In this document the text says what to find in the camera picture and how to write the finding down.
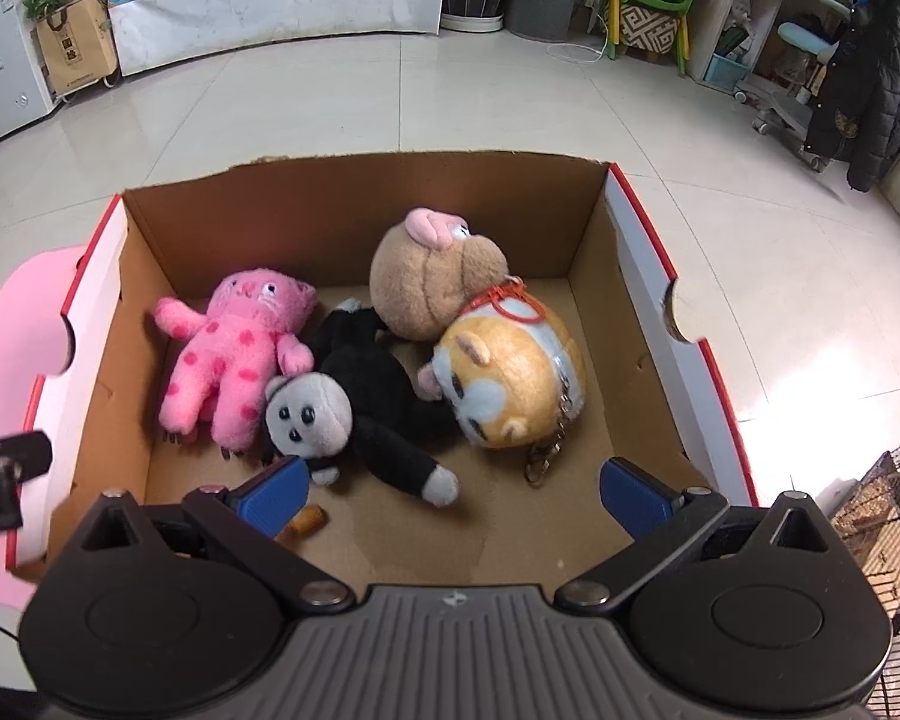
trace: hanging jacket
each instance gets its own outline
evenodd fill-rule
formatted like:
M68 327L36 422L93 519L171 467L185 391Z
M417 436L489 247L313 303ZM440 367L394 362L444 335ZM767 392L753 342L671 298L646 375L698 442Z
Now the hanging jacket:
M812 104L804 148L869 191L900 148L900 0L858 0Z

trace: blue storage bin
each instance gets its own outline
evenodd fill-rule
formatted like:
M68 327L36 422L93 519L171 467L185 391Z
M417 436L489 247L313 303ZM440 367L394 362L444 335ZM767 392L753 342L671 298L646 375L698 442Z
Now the blue storage bin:
M703 80L707 83L712 83L714 86L719 86L721 89L727 90L727 92L732 92L737 81L743 80L748 74L749 68L747 66L734 62L732 59L727 59L725 56L713 55Z

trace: tan plush toy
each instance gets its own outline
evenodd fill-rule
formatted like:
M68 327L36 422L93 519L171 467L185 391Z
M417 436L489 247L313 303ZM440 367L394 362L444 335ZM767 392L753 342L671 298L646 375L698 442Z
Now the tan plush toy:
M418 381L453 404L471 443L491 449L554 435L586 396L583 357L566 326L512 277L463 309Z
M391 333L437 341L467 303L506 279L506 257L466 221L418 208L384 235L370 264L370 300Z

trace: black monkey plush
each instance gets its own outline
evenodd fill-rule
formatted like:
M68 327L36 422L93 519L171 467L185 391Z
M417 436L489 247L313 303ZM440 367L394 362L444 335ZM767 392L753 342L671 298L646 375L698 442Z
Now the black monkey plush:
M416 396L403 365L375 343L385 329L355 299L327 314L309 339L314 372L266 386L266 430L278 452L307 461L315 484L337 480L349 447L382 482L446 506L460 492L457 476L413 443L458 429L453 409Z

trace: orange plush dog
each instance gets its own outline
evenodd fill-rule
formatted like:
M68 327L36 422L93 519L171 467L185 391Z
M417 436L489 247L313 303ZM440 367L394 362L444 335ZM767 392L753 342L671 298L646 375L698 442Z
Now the orange plush dog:
M511 278L474 299L447 328L418 381L446 397L474 445L505 449L554 434L586 397L576 341L560 318Z

